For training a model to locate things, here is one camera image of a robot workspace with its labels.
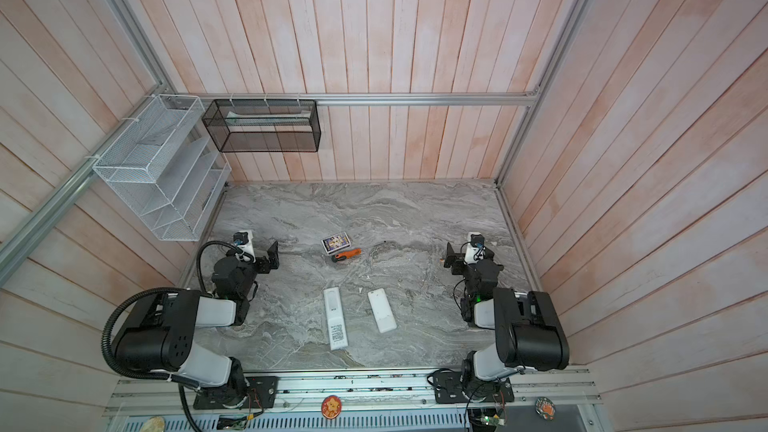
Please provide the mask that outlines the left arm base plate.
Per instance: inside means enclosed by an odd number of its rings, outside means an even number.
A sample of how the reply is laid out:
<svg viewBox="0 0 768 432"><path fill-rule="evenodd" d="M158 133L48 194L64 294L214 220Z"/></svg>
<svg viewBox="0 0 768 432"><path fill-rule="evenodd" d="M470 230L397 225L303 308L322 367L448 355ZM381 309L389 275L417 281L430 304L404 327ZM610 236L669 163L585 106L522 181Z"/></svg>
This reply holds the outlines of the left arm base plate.
<svg viewBox="0 0 768 432"><path fill-rule="evenodd" d="M203 388L195 397L195 410L218 409L270 409L274 407L278 392L277 376L244 376L229 383Z"/></svg>

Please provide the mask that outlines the orange black screwdriver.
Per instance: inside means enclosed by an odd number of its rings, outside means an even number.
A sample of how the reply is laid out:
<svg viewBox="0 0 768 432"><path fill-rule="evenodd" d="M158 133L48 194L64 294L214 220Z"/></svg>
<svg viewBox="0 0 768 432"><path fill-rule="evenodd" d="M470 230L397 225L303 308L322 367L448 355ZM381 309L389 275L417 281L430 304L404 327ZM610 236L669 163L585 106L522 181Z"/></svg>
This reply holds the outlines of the orange black screwdriver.
<svg viewBox="0 0 768 432"><path fill-rule="evenodd" d="M361 253L362 253L362 249L361 248L349 249L349 250L345 250L345 251L339 252L337 254L334 254L331 257L331 260L334 263L338 263L338 262L342 262L342 261L345 261L347 259L359 256Z"/></svg>

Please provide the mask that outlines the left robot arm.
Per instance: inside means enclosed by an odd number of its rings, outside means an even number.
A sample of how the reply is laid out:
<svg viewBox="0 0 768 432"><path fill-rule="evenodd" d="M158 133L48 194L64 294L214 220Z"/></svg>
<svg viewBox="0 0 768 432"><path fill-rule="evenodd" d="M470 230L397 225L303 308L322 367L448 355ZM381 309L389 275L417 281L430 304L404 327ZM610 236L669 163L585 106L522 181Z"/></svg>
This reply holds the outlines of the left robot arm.
<svg viewBox="0 0 768 432"><path fill-rule="evenodd" d="M277 242L263 256L251 252L250 246L244 232L227 244L226 255L215 263L211 275L213 291L157 287L126 299L102 332L106 364L126 378L169 381L180 393L193 391L198 410L273 407L277 377L249 376L238 359L195 340L199 329L243 325L258 276L278 269Z"/></svg>

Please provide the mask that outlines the white remote control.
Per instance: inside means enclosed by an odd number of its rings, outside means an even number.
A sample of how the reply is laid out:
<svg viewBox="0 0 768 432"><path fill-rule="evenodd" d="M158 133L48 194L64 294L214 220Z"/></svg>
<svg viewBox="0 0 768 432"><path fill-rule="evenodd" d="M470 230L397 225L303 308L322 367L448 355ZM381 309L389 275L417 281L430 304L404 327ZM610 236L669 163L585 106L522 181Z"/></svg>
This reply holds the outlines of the white remote control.
<svg viewBox="0 0 768 432"><path fill-rule="evenodd" d="M380 333L387 333L397 328L386 292L383 288L368 293L369 303Z"/></svg>

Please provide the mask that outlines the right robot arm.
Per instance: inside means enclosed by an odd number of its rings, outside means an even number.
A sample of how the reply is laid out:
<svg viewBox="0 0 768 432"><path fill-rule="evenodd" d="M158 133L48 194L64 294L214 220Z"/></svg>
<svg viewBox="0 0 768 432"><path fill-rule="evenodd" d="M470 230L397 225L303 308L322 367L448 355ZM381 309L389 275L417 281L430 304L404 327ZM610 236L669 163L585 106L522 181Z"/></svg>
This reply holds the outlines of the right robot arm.
<svg viewBox="0 0 768 432"><path fill-rule="evenodd" d="M469 326L494 333L493 343L471 351L459 371L441 370L434 379L441 403L469 401L502 395L503 382L524 370L563 370L570 349L549 294L517 292L499 285L504 266L475 234L454 249L446 245L443 267L462 278L463 292L454 299Z"/></svg>

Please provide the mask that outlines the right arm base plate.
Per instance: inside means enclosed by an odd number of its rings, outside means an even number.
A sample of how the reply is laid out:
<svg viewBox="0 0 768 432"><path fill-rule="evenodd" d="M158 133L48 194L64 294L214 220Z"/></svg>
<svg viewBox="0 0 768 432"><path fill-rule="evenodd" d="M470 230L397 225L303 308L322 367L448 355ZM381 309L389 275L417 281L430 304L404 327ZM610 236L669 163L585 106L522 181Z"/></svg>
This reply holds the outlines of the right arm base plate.
<svg viewBox="0 0 768 432"><path fill-rule="evenodd" d="M426 376L438 404L459 404L474 402L513 402L512 385L507 379L483 381L472 378L468 372L440 368Z"/></svg>

